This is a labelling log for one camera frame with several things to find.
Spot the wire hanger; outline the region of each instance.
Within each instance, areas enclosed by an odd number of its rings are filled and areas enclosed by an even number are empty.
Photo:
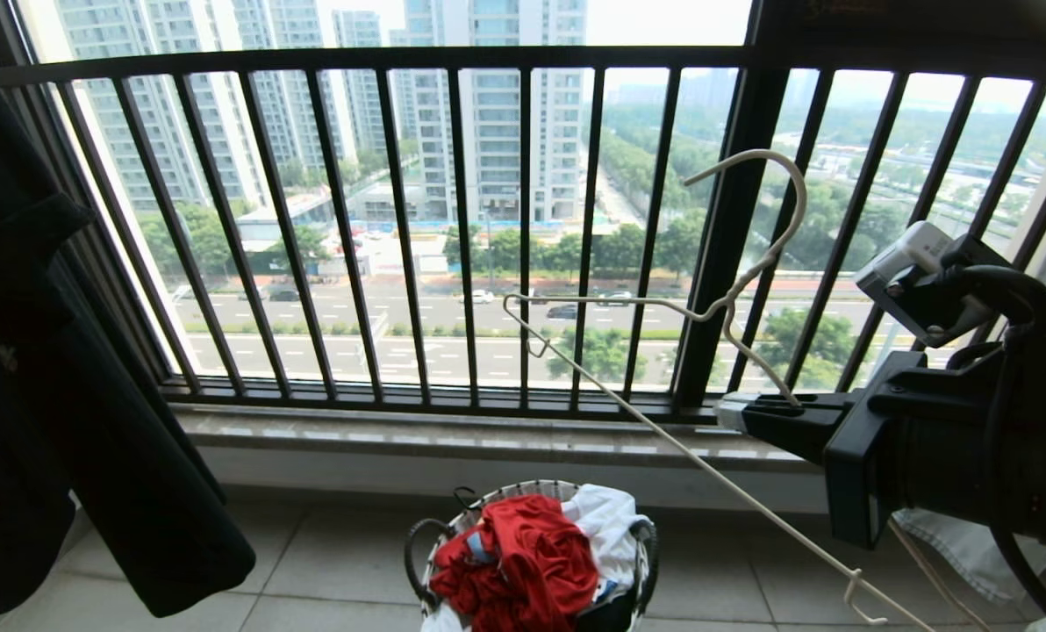
[[[706,320],[711,319],[711,316],[714,316],[714,313],[719,311],[719,309],[725,308],[725,311],[727,311],[727,317],[725,317],[725,320],[723,321],[722,325],[723,337],[725,337],[725,339],[730,341],[730,343],[737,348],[737,352],[743,353],[743,355],[748,359],[750,359],[752,363],[755,363],[756,365],[758,365],[758,367],[760,367],[760,369],[764,369],[766,375],[769,376],[769,379],[772,380],[772,383],[776,385],[776,390],[780,391],[780,396],[783,396],[783,399],[787,400],[789,404],[793,405],[793,407],[799,407],[800,406],[799,400],[797,400],[796,397],[793,396],[791,389],[788,388],[788,384],[784,384],[784,381],[780,379],[780,376],[776,375],[776,371],[773,371],[771,365],[769,365],[769,363],[763,357],[760,357],[759,353],[753,352],[753,349],[748,347],[748,345],[745,345],[741,340],[737,340],[737,337],[734,336],[730,330],[730,324],[733,322],[733,317],[734,317],[734,301],[737,299],[740,293],[743,292],[745,286],[747,286],[752,279],[754,279],[759,274],[760,270],[771,267],[771,265],[776,263],[776,256],[780,254],[780,251],[782,251],[782,249],[784,248],[784,244],[787,244],[788,240],[791,240],[792,236],[795,235],[796,230],[800,227],[800,224],[803,223],[803,211],[804,207],[806,207],[808,205],[808,190],[803,185],[803,174],[800,173],[800,170],[796,167],[796,164],[793,163],[792,160],[789,160],[788,157],[784,155],[780,155],[780,153],[776,153],[771,150],[748,150],[745,152],[736,153],[736,155],[732,155],[727,159],[725,159],[724,161],[720,161],[720,163],[717,163],[714,166],[699,173],[699,175],[697,176],[688,177],[688,179],[684,180],[684,185],[689,186],[690,184],[695,184],[696,182],[705,179],[705,177],[710,177],[712,175],[715,175],[715,173],[718,172],[724,172],[724,170],[727,170],[728,167],[731,167],[740,163],[740,161],[747,161],[747,160],[771,160],[775,161],[777,164],[784,167],[784,170],[787,170],[788,172],[788,176],[792,179],[793,188],[795,188],[796,190],[796,207],[795,209],[793,209],[792,220],[788,223],[788,228],[784,229],[784,232],[782,233],[782,235],[780,235],[780,239],[773,242],[773,244],[769,247],[769,249],[765,251],[765,255],[760,256],[758,263],[754,264],[752,268],[748,269],[747,271],[745,271],[743,275],[737,277],[736,283],[734,283],[734,285],[732,285],[731,288],[728,289],[727,293],[725,293],[725,296],[712,302],[706,310],[706,312],[704,313],[691,312],[687,308],[684,308],[684,306],[679,306],[668,300],[662,300],[656,298],[612,299],[612,298],[578,297],[578,296],[572,296],[572,297],[544,296],[542,297],[542,299],[553,302],[605,301],[608,303],[618,303],[618,304],[660,304],[663,306],[664,308],[674,309],[675,312],[682,313],[683,316],[687,317],[687,319],[699,321],[699,323],[704,323]],[[703,257],[703,263],[700,264],[700,275],[702,275],[702,273],[705,272],[706,259],[707,257]],[[547,349],[550,349],[550,352],[554,353],[555,356],[562,357],[562,359],[565,360],[568,364],[570,364],[570,366],[573,367],[576,373],[581,374],[582,377],[586,378],[587,380],[590,380],[591,383],[593,383],[606,396],[608,396],[608,399],[615,401],[615,403],[618,404],[620,408],[623,408],[623,410],[630,413],[630,415],[635,416],[635,419],[638,420],[640,423],[643,423],[649,428],[651,428],[652,431],[656,433],[656,435],[659,435],[664,441],[667,441],[668,444],[674,445],[674,447],[677,450],[679,450],[679,452],[683,453],[683,455],[686,455],[687,459],[691,460],[692,464],[696,464],[697,467],[702,469],[702,471],[708,473],[709,476],[714,477],[714,479],[718,480],[720,483],[724,484],[725,488],[728,489],[728,491],[733,492],[734,495],[736,495],[738,498],[745,501],[745,503],[750,504],[751,507],[760,512],[765,517],[767,517],[767,519],[772,520],[773,524],[776,524],[776,526],[780,527],[783,532],[788,533],[789,536],[792,536],[793,539],[796,539],[796,541],[799,542],[800,544],[803,544],[803,546],[806,547],[810,551],[812,551],[816,556],[819,556],[820,559],[824,561],[824,563],[827,563],[837,571],[843,573],[848,580],[847,590],[843,592],[843,602],[847,605],[848,608],[855,611],[857,615],[863,617],[865,624],[883,625],[887,624],[888,619],[885,617],[871,617],[865,614],[863,612],[863,609],[859,608],[858,605],[855,603],[855,596],[860,591],[867,591],[868,593],[871,593],[871,595],[877,596],[878,600],[881,600],[885,605],[888,605],[888,607],[895,609],[897,612],[908,617],[909,620],[912,620],[912,623],[915,624],[918,628],[926,629],[928,632],[933,632],[933,629],[930,628],[928,624],[917,618],[916,615],[913,615],[912,612],[908,611],[908,609],[902,607],[901,604],[891,600],[890,596],[886,595],[883,591],[880,590],[880,588],[876,587],[876,585],[872,585],[868,581],[864,580],[863,569],[860,568],[852,569],[847,567],[846,564],[841,563],[839,559],[836,559],[836,557],[832,556],[831,552],[827,552],[826,549],[820,547],[819,544],[816,544],[812,540],[809,540],[809,538],[804,536],[802,533],[797,532],[796,527],[793,527],[793,525],[788,524],[788,522],[781,519],[780,516],[776,515],[775,512],[773,512],[771,509],[766,507],[764,504],[760,503],[758,499],[752,497],[750,493],[745,492],[744,489],[737,486],[737,483],[730,480],[730,477],[723,475],[723,473],[718,471],[714,466],[707,464],[706,460],[702,459],[702,457],[696,455],[695,452],[691,451],[691,449],[687,448],[686,445],[683,444],[683,442],[672,436],[672,434],[668,433],[666,429],[660,428],[658,424],[655,424],[655,422],[649,420],[647,416],[644,415],[643,412],[640,412],[638,408],[636,408],[632,404],[629,404],[628,401],[624,401],[622,397],[620,397],[618,393],[613,392],[612,389],[607,387],[607,385],[600,383],[599,379],[596,379],[594,375],[592,375],[590,371],[587,371],[587,369],[582,367],[582,365],[579,365],[578,363],[574,362],[574,359],[572,359],[572,357],[568,357],[566,353],[560,352],[559,348],[554,346],[554,344],[551,344],[551,341],[550,339],[548,339],[548,337],[540,335],[540,333],[536,331],[535,328],[531,328],[531,325],[528,324],[526,320],[521,319],[519,315],[516,315],[515,312],[510,311],[510,309],[508,308],[508,303],[511,299],[522,302],[522,301],[530,301],[531,297],[521,295],[519,292],[511,292],[507,293],[507,295],[505,295],[503,299],[504,312],[508,316],[510,316],[511,319],[516,321],[516,323],[519,323],[520,328],[526,330],[528,336],[535,336],[536,339],[542,341],[542,346],[538,349],[538,352],[535,352],[535,349],[531,349],[530,340],[528,340],[527,353],[530,353],[530,355],[535,357],[542,357],[544,353],[547,352]]]

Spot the laundry basket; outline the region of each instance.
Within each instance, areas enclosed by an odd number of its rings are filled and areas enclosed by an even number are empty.
[[[426,519],[419,520],[410,529],[410,535],[406,537],[406,577],[410,580],[410,586],[414,589],[417,599],[423,602],[423,616],[430,615],[436,611],[441,603],[439,596],[434,595],[428,589],[430,579],[438,572],[438,568],[433,563],[433,557],[442,544],[450,542],[452,537],[460,535],[472,528],[480,520],[480,510],[484,504],[495,503],[496,500],[524,496],[528,493],[540,493],[543,496],[566,501],[574,497],[581,486],[564,480],[528,480],[508,484],[506,488],[496,489],[495,492],[486,493],[482,498],[468,504],[467,510],[459,513],[450,523],[446,524],[441,520]],[[418,580],[417,571],[414,568],[414,539],[419,532],[432,529],[438,534],[438,540],[433,544],[430,557],[426,563],[426,570],[423,578]],[[652,600],[652,592],[656,588],[656,577],[659,570],[659,543],[656,527],[649,520],[638,520],[630,528],[636,539],[636,571],[635,583],[632,591],[635,592],[635,607],[632,609],[632,619],[629,622],[628,631],[633,631],[640,625],[640,617],[647,609],[647,603]]]

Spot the black coat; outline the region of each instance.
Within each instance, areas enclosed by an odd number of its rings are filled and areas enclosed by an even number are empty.
[[[42,584],[82,501],[150,611],[243,583],[253,549],[61,244],[58,191],[0,92],[0,613]]]

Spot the red cloth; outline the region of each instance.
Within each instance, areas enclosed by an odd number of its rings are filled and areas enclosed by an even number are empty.
[[[441,570],[430,589],[472,615],[472,632],[572,632],[590,607],[596,567],[590,539],[563,516],[563,504],[541,495],[488,504],[479,524],[433,557]],[[499,563],[476,563],[470,536]]]

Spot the balcony railing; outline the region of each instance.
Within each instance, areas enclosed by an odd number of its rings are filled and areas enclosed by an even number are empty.
[[[581,380],[574,376],[567,389],[537,388],[530,384],[528,368],[531,367],[531,357],[526,352],[526,339],[521,335],[515,355],[519,357],[519,385],[516,388],[490,388],[477,382],[480,367],[477,357],[476,328],[472,301],[464,301],[463,320],[465,324],[465,357],[468,367],[468,385],[435,384],[428,375],[426,337],[419,319],[417,280],[414,270],[414,256],[411,252],[410,222],[406,211],[406,187],[403,183],[402,160],[399,151],[399,134],[395,131],[395,98],[391,93],[387,73],[391,69],[427,68],[444,71],[448,77],[447,89],[450,96],[450,120],[442,125],[451,126],[454,139],[454,180],[456,197],[456,223],[464,227],[471,221],[477,221],[471,212],[470,187],[468,179],[472,177],[464,170],[464,146],[461,141],[464,129],[461,116],[461,92],[459,72],[472,68],[513,69],[520,73],[520,288],[531,287],[530,270],[530,235],[531,223],[528,195],[531,187],[531,73],[543,68],[591,68],[595,72],[591,89],[591,118],[588,129],[588,157],[586,165],[586,181],[584,196],[583,242],[581,269],[576,291],[578,296],[586,296],[591,289],[591,236],[594,231],[594,210],[596,202],[596,180],[598,179],[598,156],[600,136],[602,136],[602,106],[605,96],[605,76],[611,68],[665,68],[667,85],[664,91],[662,121],[659,133],[659,144],[656,157],[655,173],[653,173],[651,200],[649,200],[644,227],[643,251],[640,253],[640,267],[635,295],[645,296],[649,292],[649,276],[652,270],[652,256],[659,236],[660,211],[663,198],[664,179],[667,175],[668,148],[673,139],[677,105],[679,101],[680,74],[684,68],[736,68],[737,81],[732,99],[730,116],[725,128],[722,141],[722,153],[732,153],[745,149],[769,146],[776,119],[780,111],[791,68],[816,68],[819,71],[815,92],[809,106],[808,118],[803,123],[803,132],[799,137],[796,153],[796,163],[801,170],[808,168],[815,151],[820,123],[827,108],[833,77],[840,69],[884,69],[892,72],[891,84],[878,116],[869,148],[863,156],[863,166],[858,177],[851,197],[845,209],[842,223],[837,228],[835,245],[826,267],[823,269],[819,285],[815,289],[815,298],[811,301],[808,317],[803,321],[799,339],[792,353],[792,361],[788,364],[788,383],[795,384],[803,367],[804,359],[815,340],[820,319],[836,287],[837,277],[842,269],[851,240],[856,236],[857,227],[863,219],[864,206],[871,184],[883,160],[885,143],[893,123],[895,123],[904,91],[912,73],[946,73],[961,75],[963,85],[959,99],[948,120],[943,136],[939,139],[929,168],[927,181],[920,187],[916,203],[909,211],[908,221],[927,219],[929,209],[939,191],[941,181],[949,167],[953,152],[959,143],[961,131],[968,120],[976,97],[976,89],[980,80],[988,76],[1020,77],[1032,81],[1032,88],[1022,107],[1020,116],[1014,125],[1005,149],[1001,153],[994,175],[990,178],[987,190],[978,205],[968,228],[973,235],[981,235],[988,227],[992,213],[1005,191],[1008,179],[1020,160],[1023,145],[1031,133],[1039,108],[1046,93],[1046,60],[1033,63],[1032,59],[1020,57],[1011,51],[1000,51],[997,48],[970,48],[961,45],[939,46],[858,46],[851,49],[837,45],[799,45],[780,46],[772,43],[760,43],[751,37],[750,43],[744,46],[729,47],[506,47],[506,48],[379,48],[379,49],[282,49],[282,51],[223,51],[178,53],[177,55],[141,57],[107,60],[87,60],[69,63],[41,65],[22,65],[22,67],[0,68],[0,85],[14,96],[15,104],[21,105],[22,112],[32,112],[36,104],[46,104],[49,107],[62,105],[70,122],[70,133],[77,139],[81,148],[85,170],[75,160],[63,160],[62,163],[52,157],[52,164],[62,164],[65,181],[77,180],[78,183],[93,183],[97,187],[101,202],[101,211],[107,213],[107,221],[117,234],[117,243],[105,241],[95,243],[93,255],[96,259],[111,261],[109,270],[117,271],[121,265],[117,261],[128,257],[134,275],[140,287],[145,289],[145,299],[150,304],[149,313],[141,313],[135,299],[137,292],[129,280],[110,279],[110,308],[122,316],[122,321],[131,330],[140,332],[140,351],[146,365],[155,369],[155,375],[161,381],[161,388],[172,401],[195,401],[195,403],[233,403],[246,405],[289,405],[334,407],[347,409],[389,409],[390,411],[441,411],[455,413],[479,413],[479,415],[517,415],[517,416],[574,416],[574,419],[610,420],[620,419],[618,409],[605,401],[598,393],[584,391]],[[379,358],[376,352],[371,321],[368,316],[363,278],[360,275],[356,259],[355,240],[351,234],[351,222],[344,200],[344,187],[337,155],[329,141],[329,117],[322,100],[321,72],[326,69],[366,69],[374,72],[379,85],[379,109],[382,113],[384,134],[386,139],[387,161],[389,166],[390,188],[395,202],[395,229],[397,229],[406,302],[411,317],[411,338],[415,353],[417,379],[414,385],[394,384],[386,380],[380,373]],[[349,381],[335,379],[332,363],[327,357],[327,348],[323,340],[321,321],[312,298],[312,288],[309,284],[306,270],[302,263],[295,239],[294,227],[287,207],[286,194],[280,185],[280,176],[271,149],[270,134],[258,104],[255,74],[265,71],[298,71],[308,77],[308,88],[311,97],[312,116],[314,116],[319,143],[323,153],[324,175],[329,184],[335,206],[335,223],[338,227],[342,245],[344,264],[346,264],[347,280],[350,284],[351,299],[355,302],[359,335],[362,337],[363,357],[366,361],[368,381]],[[247,253],[243,251],[243,240],[240,236],[237,224],[231,216],[230,200],[227,199],[225,187],[220,177],[213,152],[211,152],[209,135],[201,112],[197,108],[197,97],[194,93],[191,77],[202,73],[231,73],[242,83],[245,112],[243,118],[253,128],[255,143],[257,143],[259,164],[264,177],[270,185],[271,201],[281,240],[286,244],[288,264],[291,268],[296,292],[301,301],[303,319],[305,319],[312,352],[319,365],[319,381],[295,380],[287,375],[281,355],[277,348],[277,337],[271,328],[270,319],[263,304],[263,296]],[[150,136],[145,132],[144,114],[134,99],[131,83],[138,77],[165,75],[170,77],[182,105],[183,118],[189,128],[194,148],[197,151],[199,164],[210,187],[210,197],[221,221],[223,231],[229,244],[231,262],[242,277],[243,291],[249,303],[250,311],[257,324],[257,333],[263,341],[264,349],[270,366],[273,368],[273,379],[253,379],[246,377],[235,364],[231,348],[227,344],[225,332],[211,306],[207,288],[201,280],[197,259],[183,231],[181,216],[166,190],[165,179],[161,175],[161,165],[150,144]],[[191,363],[188,352],[182,343],[181,332],[174,326],[166,312],[166,297],[153,292],[153,275],[150,264],[138,255],[137,240],[134,239],[134,228],[119,211],[118,191],[115,184],[107,179],[106,165],[103,164],[103,154],[97,139],[91,136],[85,112],[74,95],[71,83],[81,80],[109,80],[117,93],[121,111],[124,113],[128,128],[143,163],[147,182],[153,190],[166,230],[170,233],[176,247],[182,271],[189,279],[195,301],[199,304],[207,331],[213,340],[214,347],[226,370],[226,379],[199,375]],[[42,139],[49,156],[70,155],[66,149],[59,149],[63,131],[58,128],[49,131],[49,136]],[[735,279],[737,269],[744,255],[744,242],[750,231],[750,221],[760,187],[763,168],[760,165],[744,165],[725,173],[719,177],[711,194],[708,208],[708,221],[702,239],[702,257],[707,258],[707,275],[695,277],[692,280],[689,304],[697,311],[702,311],[712,299],[721,296],[725,289]],[[81,190],[89,190],[89,185],[83,185]],[[779,216],[776,217],[775,235],[779,235],[788,226],[789,216],[793,208],[793,194],[784,193]],[[1029,225],[1021,245],[1014,256],[1014,264],[1024,267],[1036,253],[1039,242],[1046,229],[1046,196],[1040,200],[1032,224]],[[464,295],[471,296],[474,291],[474,268],[470,236],[464,229],[459,231],[461,285]],[[752,304],[747,320],[744,323],[743,340],[752,344],[758,335],[760,319],[765,315],[776,268],[767,269],[760,275],[758,284],[752,293]],[[524,319],[528,317],[528,306],[520,306]],[[852,348],[851,359],[842,369],[837,384],[837,390],[847,390],[852,387],[864,359],[871,345],[874,333],[880,326],[883,314],[878,308],[871,308],[864,326],[858,332],[858,339]],[[675,375],[666,393],[640,392],[635,388],[636,356],[640,346],[644,323],[643,306],[636,306],[632,318],[630,352],[628,368],[623,377],[623,394],[636,405],[639,405],[651,415],[657,415],[668,422],[706,422],[712,419],[712,402],[717,392],[707,392],[709,373],[715,360],[722,328],[722,315],[704,324],[686,324],[681,336],[679,353],[675,363]],[[166,363],[161,360],[162,349],[154,347],[153,329],[162,333],[163,344],[175,357],[179,365],[178,375],[172,375],[166,369]],[[583,340],[586,331],[585,309],[578,312],[574,329],[574,359],[582,361]],[[990,329],[984,328],[976,340],[988,336]],[[728,380],[728,390],[735,390],[743,384],[745,370],[744,357],[734,361],[731,377]]]

